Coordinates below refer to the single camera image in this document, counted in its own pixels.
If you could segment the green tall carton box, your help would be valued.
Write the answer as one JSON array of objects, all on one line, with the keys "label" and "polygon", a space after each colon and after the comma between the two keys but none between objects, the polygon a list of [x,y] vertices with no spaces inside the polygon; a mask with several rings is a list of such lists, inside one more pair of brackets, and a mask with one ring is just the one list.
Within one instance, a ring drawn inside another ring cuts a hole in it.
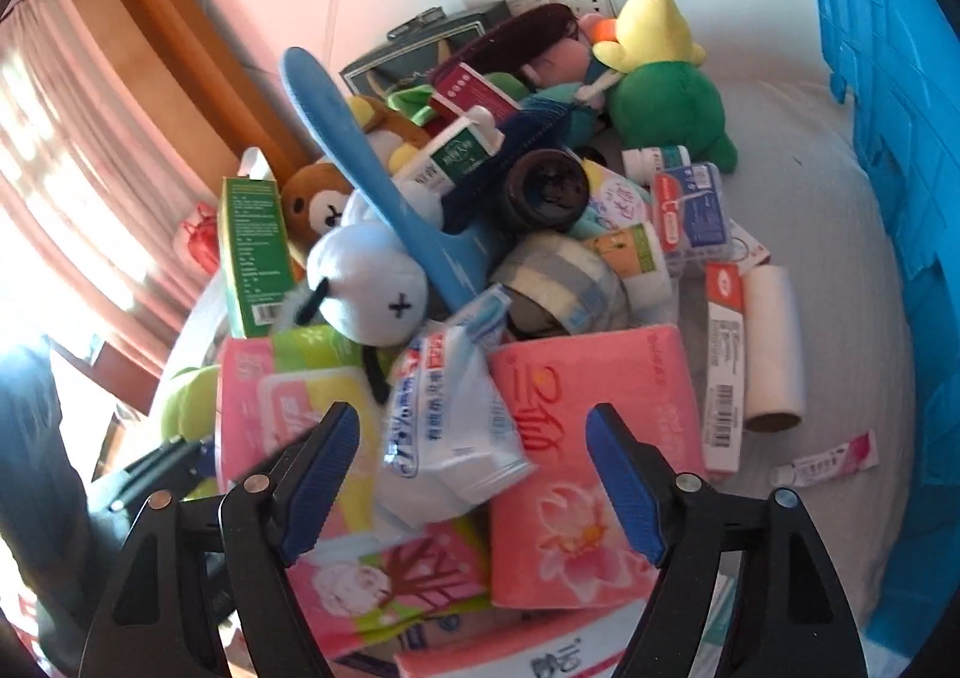
[{"label": "green tall carton box", "polygon": [[217,225],[231,335],[265,337],[296,283],[277,185],[224,178]]}]

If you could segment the grey checked tape roll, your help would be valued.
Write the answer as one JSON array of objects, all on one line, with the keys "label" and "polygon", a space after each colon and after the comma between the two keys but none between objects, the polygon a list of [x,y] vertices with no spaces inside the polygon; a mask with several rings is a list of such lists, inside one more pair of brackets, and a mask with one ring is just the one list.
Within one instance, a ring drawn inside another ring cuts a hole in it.
[{"label": "grey checked tape roll", "polygon": [[596,252],[553,231],[526,236],[491,272],[509,296],[519,338],[600,334],[630,325],[619,275]]}]

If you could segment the small pink ointment tube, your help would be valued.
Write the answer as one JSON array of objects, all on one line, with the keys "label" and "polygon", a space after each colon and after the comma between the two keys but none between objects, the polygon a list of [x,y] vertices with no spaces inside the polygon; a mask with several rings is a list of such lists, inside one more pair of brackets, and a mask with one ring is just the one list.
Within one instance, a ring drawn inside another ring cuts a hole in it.
[{"label": "small pink ointment tube", "polygon": [[771,470],[773,488],[812,488],[828,481],[841,480],[878,465],[877,439],[872,431],[850,441],[807,457],[794,458]]}]

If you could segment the white panda plush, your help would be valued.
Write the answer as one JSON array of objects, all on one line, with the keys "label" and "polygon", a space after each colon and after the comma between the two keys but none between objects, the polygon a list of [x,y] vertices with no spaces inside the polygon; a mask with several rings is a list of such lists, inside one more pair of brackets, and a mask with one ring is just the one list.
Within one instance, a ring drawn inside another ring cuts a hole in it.
[{"label": "white panda plush", "polygon": [[430,284],[398,234],[353,190],[342,220],[306,257],[306,281],[292,295],[291,320],[324,320],[358,345],[391,348],[412,340],[427,317]]}]

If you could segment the blue long-handled brush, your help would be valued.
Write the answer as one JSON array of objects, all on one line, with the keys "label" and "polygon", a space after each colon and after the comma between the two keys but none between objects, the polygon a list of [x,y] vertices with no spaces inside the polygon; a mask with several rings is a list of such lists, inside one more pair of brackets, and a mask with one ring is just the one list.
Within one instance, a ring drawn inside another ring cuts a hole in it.
[{"label": "blue long-handled brush", "polygon": [[421,218],[382,168],[331,75],[311,52],[288,47],[281,56],[280,77],[314,142],[394,228],[449,311],[459,311],[480,295],[488,274],[508,252],[505,236],[483,218],[455,235]]}]

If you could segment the brown bear plush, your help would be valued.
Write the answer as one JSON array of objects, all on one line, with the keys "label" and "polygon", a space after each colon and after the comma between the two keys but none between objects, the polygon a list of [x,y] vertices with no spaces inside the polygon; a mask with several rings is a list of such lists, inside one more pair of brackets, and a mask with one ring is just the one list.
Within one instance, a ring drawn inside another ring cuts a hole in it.
[{"label": "brown bear plush", "polygon": [[[368,145],[387,169],[397,173],[409,158],[431,140],[431,135],[371,96],[348,96],[347,104]],[[301,168],[282,188],[281,211],[288,241],[302,256],[337,228],[353,186],[329,160]]]}]

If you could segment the maroon haired doll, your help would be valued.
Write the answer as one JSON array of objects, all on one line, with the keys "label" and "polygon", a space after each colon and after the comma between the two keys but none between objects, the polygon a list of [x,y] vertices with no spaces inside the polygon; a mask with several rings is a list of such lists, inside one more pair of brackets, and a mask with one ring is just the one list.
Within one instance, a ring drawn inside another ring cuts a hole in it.
[{"label": "maroon haired doll", "polygon": [[583,83],[592,51],[583,25],[571,8],[545,4],[509,18],[455,51],[433,68],[428,80],[438,86],[446,73],[466,64],[480,75],[509,73],[535,90]]}]

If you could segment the blue white floss box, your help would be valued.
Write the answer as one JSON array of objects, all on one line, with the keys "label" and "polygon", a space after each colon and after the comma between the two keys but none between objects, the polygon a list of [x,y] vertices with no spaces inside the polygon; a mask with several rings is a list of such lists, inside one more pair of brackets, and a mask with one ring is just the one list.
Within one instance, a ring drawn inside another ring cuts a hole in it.
[{"label": "blue white floss box", "polygon": [[713,163],[661,171],[652,180],[651,194],[652,221],[674,277],[687,268],[731,258],[731,220],[721,173]]}]

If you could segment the white blue plastic pouch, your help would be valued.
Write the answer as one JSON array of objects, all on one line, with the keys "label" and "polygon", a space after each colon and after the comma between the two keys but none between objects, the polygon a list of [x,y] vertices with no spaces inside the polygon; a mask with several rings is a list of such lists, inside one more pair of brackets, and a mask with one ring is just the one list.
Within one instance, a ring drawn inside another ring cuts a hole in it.
[{"label": "white blue plastic pouch", "polygon": [[488,366],[509,309],[495,283],[427,322],[398,358],[374,480],[381,540],[466,515],[535,472]]}]

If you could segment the yellow and green duck plush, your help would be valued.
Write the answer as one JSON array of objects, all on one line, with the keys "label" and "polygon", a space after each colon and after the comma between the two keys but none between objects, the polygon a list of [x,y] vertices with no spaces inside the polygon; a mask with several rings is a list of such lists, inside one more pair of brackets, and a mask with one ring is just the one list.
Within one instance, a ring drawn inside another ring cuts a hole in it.
[{"label": "yellow and green duck plush", "polygon": [[674,0],[628,0],[608,28],[594,31],[592,54],[619,81],[607,112],[626,150],[681,146],[690,158],[736,171],[718,87],[701,66],[706,51]]}]

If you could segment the pink curtain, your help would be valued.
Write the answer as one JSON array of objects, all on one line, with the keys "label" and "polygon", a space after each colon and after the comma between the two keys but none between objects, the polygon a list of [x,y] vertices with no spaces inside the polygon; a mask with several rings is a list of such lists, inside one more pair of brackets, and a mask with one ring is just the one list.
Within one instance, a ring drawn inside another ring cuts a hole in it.
[{"label": "pink curtain", "polygon": [[217,201],[107,67],[68,0],[2,17],[2,220],[67,293],[55,322],[163,369],[208,275]]}]

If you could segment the green one-eyed monster plush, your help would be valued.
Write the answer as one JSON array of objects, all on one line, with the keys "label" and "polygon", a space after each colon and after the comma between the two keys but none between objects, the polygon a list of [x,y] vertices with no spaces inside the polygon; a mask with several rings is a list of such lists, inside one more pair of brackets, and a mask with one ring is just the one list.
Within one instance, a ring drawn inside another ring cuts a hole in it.
[{"label": "green one-eyed monster plush", "polygon": [[220,368],[184,369],[158,394],[155,418],[161,441],[183,437],[202,441],[215,431]]}]

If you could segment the white paper roll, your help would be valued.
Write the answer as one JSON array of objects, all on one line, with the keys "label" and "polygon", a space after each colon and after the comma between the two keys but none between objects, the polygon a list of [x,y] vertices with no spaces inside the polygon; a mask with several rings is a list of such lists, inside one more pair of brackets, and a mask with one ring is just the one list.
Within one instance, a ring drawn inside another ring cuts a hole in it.
[{"label": "white paper roll", "polygon": [[754,433],[781,433],[807,413],[804,345],[789,272],[759,265],[743,280],[745,416]]}]

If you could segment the dark brown jar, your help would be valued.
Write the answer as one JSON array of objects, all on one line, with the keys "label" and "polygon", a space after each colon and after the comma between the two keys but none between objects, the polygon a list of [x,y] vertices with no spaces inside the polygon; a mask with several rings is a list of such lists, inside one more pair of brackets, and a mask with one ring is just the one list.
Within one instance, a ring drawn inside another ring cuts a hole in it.
[{"label": "dark brown jar", "polygon": [[581,162],[556,148],[534,150],[516,161],[501,185],[500,213],[514,231],[566,233],[590,199]]}]

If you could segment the dark gift box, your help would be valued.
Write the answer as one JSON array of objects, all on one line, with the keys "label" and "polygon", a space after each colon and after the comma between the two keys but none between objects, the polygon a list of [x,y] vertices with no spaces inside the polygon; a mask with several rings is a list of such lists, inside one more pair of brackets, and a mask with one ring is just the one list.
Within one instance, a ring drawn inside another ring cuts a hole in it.
[{"label": "dark gift box", "polygon": [[387,33],[384,43],[340,70],[355,95],[385,100],[394,91],[421,85],[433,68],[511,18],[505,1],[448,15],[431,7]]}]

